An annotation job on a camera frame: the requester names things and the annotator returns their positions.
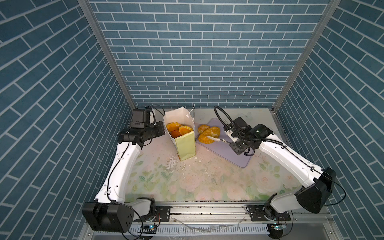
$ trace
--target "orange slice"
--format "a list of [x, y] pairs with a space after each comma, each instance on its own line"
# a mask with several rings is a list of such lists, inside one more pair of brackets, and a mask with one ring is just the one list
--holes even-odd
[[209, 126], [206, 125], [206, 124], [202, 124], [202, 125], [200, 125], [200, 126], [199, 126], [199, 129], [198, 129], [199, 134], [201, 134], [204, 130], [206, 130], [206, 129], [208, 129], [208, 128], [209, 128]]
[[178, 122], [171, 122], [171, 123], [167, 124], [167, 129], [168, 129], [168, 131], [172, 132], [172, 131], [178, 130], [179, 127], [181, 127], [181, 126], [182, 125]]
[[199, 142], [206, 143], [206, 144], [215, 142], [212, 139], [209, 139], [207, 136], [218, 138], [220, 136], [220, 128], [210, 127], [206, 129], [199, 135], [199, 138], [198, 138]]
[[181, 126], [181, 127], [179, 127], [179, 132], [180, 132], [181, 135], [187, 134], [187, 133], [192, 132], [192, 131], [193, 131], [193, 129], [191, 127], [189, 127], [189, 126]]
[[181, 134], [178, 130], [174, 130], [170, 133], [170, 136], [173, 137], [173, 138], [177, 138], [177, 137], [180, 137]]

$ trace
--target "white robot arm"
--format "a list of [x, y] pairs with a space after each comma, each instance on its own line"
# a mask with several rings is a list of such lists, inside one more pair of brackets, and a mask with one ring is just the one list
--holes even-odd
[[[217, 109], [230, 119], [230, 124], [221, 120]], [[246, 150], [249, 153], [250, 148], [260, 149], [276, 159], [302, 184], [302, 188], [296, 192], [272, 195], [263, 208], [267, 219], [273, 220], [281, 213], [302, 207], [312, 213], [320, 211], [333, 189], [336, 174], [332, 169], [322, 169], [308, 161], [286, 146], [266, 126], [259, 124], [251, 128], [242, 118], [233, 121], [218, 106], [215, 106], [214, 110], [223, 123], [226, 134], [233, 141], [229, 146], [238, 155]], [[127, 232], [131, 222], [139, 216], [153, 217], [154, 199], [137, 199], [129, 203], [128, 207], [124, 204], [125, 193], [132, 167], [144, 142], [164, 133], [163, 123], [155, 123], [151, 110], [134, 109], [131, 128], [120, 133], [117, 151], [104, 184], [94, 201], [86, 202], [83, 206], [83, 215], [93, 230]]]

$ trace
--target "purple cutting board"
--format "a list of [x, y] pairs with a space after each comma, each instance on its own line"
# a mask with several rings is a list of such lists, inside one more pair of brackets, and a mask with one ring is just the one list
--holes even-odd
[[[217, 118], [212, 118], [208, 123], [208, 126], [210, 127], [219, 127], [220, 128], [220, 137], [221, 139], [224, 139], [228, 142], [232, 142], [232, 140], [225, 134], [224, 132], [224, 125], [220, 122]], [[250, 156], [245, 156], [244, 154], [237, 155], [232, 148], [229, 146], [226, 142], [214, 142], [210, 144], [205, 144], [199, 142], [199, 136], [196, 137], [196, 142], [205, 148], [209, 149], [210, 151], [216, 153], [222, 158], [225, 158], [226, 160], [230, 161], [231, 163], [239, 166], [239, 167], [246, 167], [248, 165], [249, 160], [251, 159]]]

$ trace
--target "yellow paper bag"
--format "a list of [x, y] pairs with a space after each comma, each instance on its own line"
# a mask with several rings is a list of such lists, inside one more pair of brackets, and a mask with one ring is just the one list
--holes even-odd
[[193, 128], [192, 132], [189, 132], [185, 135], [182, 135], [177, 138], [172, 138], [170, 133], [167, 131], [168, 136], [172, 140], [173, 144], [177, 149], [177, 154], [179, 155], [180, 161], [188, 159], [196, 155], [196, 146], [195, 146], [195, 122], [194, 117], [191, 116], [188, 109], [181, 107], [175, 110], [166, 112], [164, 116], [165, 126], [171, 122], [178, 122], [181, 125], [188, 125]]

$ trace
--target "metal rail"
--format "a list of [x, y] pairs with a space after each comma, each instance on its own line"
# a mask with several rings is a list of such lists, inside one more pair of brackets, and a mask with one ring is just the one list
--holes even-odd
[[276, 102], [273, 104], [272, 110], [274, 112], [277, 112], [277, 110], [283, 103], [285, 96], [288, 94], [289, 89], [292, 87], [293, 83], [295, 82], [297, 76], [299, 75], [301, 69], [303, 68], [305, 62], [307, 61], [309, 55], [311, 54], [312, 49], [314, 48], [317, 41], [319, 40], [325, 27], [327, 26], [333, 13], [335, 12], [337, 6], [339, 6], [340, 1], [341, 0], [330, 0], [327, 7], [324, 9], [323, 15], [321, 16], [319, 23], [316, 25], [315, 29], [313, 30], [313, 33], [309, 38], [303, 53], [300, 55], [299, 59], [297, 60], [297, 63], [293, 67], [293, 70], [290, 76], [288, 77], [287, 82], [285, 83], [283, 89], [281, 90], [279, 97], [277, 98]]
[[[234, 201], [234, 202], [156, 202], [157, 206], [170, 206], [170, 221], [162, 222], [164, 229], [173, 229], [173, 231], [181, 231], [180, 222], [186, 225], [200, 227], [236, 227], [246, 229], [245, 232], [239, 231], [237, 234], [250, 234], [249, 228], [259, 227], [265, 224], [277, 223], [277, 221], [260, 221], [252, 222], [245, 207], [247, 205], [263, 205], [264, 202], [258, 201]], [[331, 240], [338, 239], [337, 228], [334, 225], [333, 218], [324, 207], [320, 213], [312, 214], [308, 211], [296, 210], [293, 212], [294, 223], [322, 223], [328, 231]], [[132, 223], [132, 228], [136, 229], [141, 223]], [[89, 240], [92, 237], [108, 237], [118, 236], [119, 233], [92, 231], [88, 224], [84, 225], [80, 240]]]
[[91, 29], [93, 33], [95, 34], [95, 37], [101, 47], [101, 50], [103, 51], [105, 58], [107, 59], [109, 66], [112, 69], [113, 74], [116, 77], [117, 82], [119, 83], [119, 86], [125, 96], [125, 98], [128, 101], [128, 104], [133, 108], [135, 106], [135, 103], [133, 102], [133, 99], [131, 95], [129, 94], [127, 85], [125, 84], [124, 78], [121, 75], [121, 72], [119, 70], [119, 67], [115, 61], [115, 58], [113, 57], [113, 54], [111, 52], [111, 49], [109, 48], [107, 44], [107, 40], [104, 37], [103, 32], [101, 31], [100, 25], [96, 19], [95, 14], [93, 13], [92, 7], [88, 0], [78, 0], [81, 10], [84, 12], [85, 18], [88, 20], [89, 25], [91, 26]]

